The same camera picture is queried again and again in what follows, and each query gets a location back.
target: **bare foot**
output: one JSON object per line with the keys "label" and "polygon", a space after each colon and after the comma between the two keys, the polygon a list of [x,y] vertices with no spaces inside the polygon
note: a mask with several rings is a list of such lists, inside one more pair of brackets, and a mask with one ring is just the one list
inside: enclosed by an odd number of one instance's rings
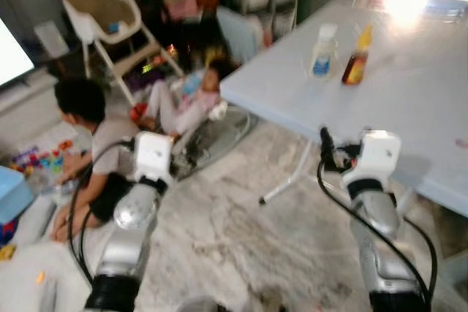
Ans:
{"label": "bare foot", "polygon": [[143,117],[138,121],[138,126],[141,129],[147,129],[153,131],[156,129],[156,119],[152,117]]}

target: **boy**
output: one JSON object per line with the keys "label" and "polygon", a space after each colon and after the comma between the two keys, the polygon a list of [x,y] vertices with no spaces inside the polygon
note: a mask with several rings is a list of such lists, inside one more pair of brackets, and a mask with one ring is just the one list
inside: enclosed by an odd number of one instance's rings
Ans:
{"label": "boy", "polygon": [[153,85],[148,106],[139,126],[154,130],[159,115],[164,132],[178,139],[185,131],[198,125],[219,101],[219,83],[237,69],[228,58],[215,58],[208,65],[200,86],[192,94],[182,96],[176,104],[167,83],[157,81]]}
{"label": "boy", "polygon": [[[112,142],[123,137],[134,137],[140,130],[127,118],[105,116],[105,98],[102,89],[86,79],[63,80],[56,84],[55,95],[62,120],[82,126],[92,135],[91,152],[84,156],[67,156],[64,160],[64,174],[59,183],[70,180],[83,171],[91,161]],[[84,218],[91,211],[87,227],[98,227],[113,215],[113,209],[129,187],[127,176],[132,174],[132,155],[111,148],[97,161],[86,186],[78,192],[72,233],[81,230]],[[68,235],[67,219],[70,205],[58,212],[53,224],[52,238],[64,242]]]}

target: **plastic bottle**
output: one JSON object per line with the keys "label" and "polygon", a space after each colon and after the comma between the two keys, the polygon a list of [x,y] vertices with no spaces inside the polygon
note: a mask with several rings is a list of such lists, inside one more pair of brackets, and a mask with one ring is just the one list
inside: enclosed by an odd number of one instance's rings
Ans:
{"label": "plastic bottle", "polygon": [[335,34],[337,26],[326,23],[320,27],[319,38],[312,50],[310,73],[319,79],[330,77],[333,60],[336,56]]}
{"label": "plastic bottle", "polygon": [[351,55],[341,81],[343,84],[359,84],[364,78],[369,45],[372,42],[372,26],[367,25],[359,36],[355,52]]}

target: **blue label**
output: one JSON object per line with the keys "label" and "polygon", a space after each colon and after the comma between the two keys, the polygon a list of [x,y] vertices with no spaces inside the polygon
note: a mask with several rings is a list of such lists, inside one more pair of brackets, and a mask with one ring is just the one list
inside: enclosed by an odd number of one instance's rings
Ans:
{"label": "blue label", "polygon": [[328,71],[330,71],[330,60],[331,57],[329,55],[318,56],[312,68],[312,73],[316,76],[327,75]]}

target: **tv screen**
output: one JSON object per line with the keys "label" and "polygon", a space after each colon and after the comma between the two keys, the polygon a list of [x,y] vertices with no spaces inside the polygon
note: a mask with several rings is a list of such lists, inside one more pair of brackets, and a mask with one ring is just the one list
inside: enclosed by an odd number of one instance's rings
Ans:
{"label": "tv screen", "polygon": [[33,68],[31,59],[0,18],[0,86]]}

